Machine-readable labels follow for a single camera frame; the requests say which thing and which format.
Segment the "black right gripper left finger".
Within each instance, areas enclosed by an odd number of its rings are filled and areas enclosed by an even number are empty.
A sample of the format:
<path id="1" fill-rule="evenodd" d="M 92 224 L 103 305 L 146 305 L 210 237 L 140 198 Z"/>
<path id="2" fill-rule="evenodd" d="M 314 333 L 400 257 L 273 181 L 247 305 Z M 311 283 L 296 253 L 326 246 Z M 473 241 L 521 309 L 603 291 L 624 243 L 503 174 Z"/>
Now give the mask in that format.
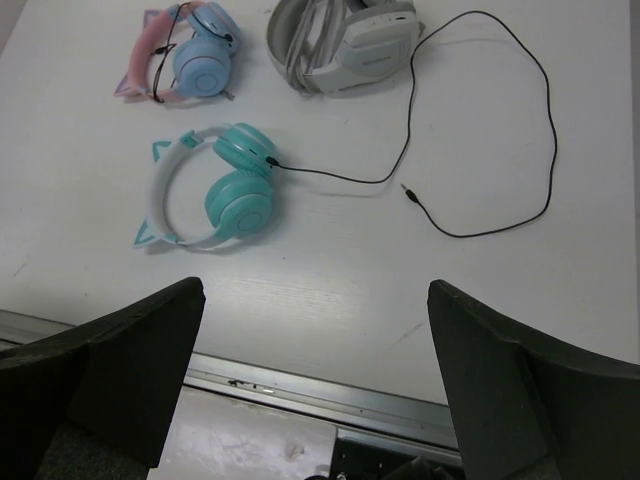
<path id="1" fill-rule="evenodd" d="M 160 463 L 205 306 L 185 278 L 1 353 L 4 479 L 145 479 Z"/>

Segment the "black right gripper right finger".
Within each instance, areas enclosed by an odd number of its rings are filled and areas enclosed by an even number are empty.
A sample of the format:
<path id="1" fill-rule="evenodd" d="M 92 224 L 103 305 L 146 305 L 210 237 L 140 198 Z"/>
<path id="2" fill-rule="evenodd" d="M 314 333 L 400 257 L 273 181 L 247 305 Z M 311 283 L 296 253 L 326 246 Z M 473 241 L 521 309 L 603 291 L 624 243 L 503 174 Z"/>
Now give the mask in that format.
<path id="1" fill-rule="evenodd" d="M 561 341 L 444 280 L 427 310 L 469 479 L 636 479 L 639 367 Z"/>

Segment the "teal cat ear headphones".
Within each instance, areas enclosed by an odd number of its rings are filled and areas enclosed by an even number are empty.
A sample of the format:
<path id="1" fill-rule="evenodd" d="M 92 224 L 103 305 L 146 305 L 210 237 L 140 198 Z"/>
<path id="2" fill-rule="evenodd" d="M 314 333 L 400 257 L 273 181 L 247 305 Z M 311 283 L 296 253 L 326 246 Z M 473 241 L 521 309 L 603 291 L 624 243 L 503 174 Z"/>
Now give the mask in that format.
<path id="1" fill-rule="evenodd" d="M 200 237 L 182 236 L 170 225 L 165 202 L 174 174 L 200 146 L 211 138 L 212 148 L 232 171 L 219 178 L 204 198 L 204 210 L 211 231 Z M 259 232 L 273 213 L 274 188 L 271 164 L 275 144 L 260 130 L 243 122 L 190 130 L 173 141 L 152 144 L 154 172 L 148 188 L 146 216 L 133 246 L 156 243 L 209 250 L 232 239 Z"/>

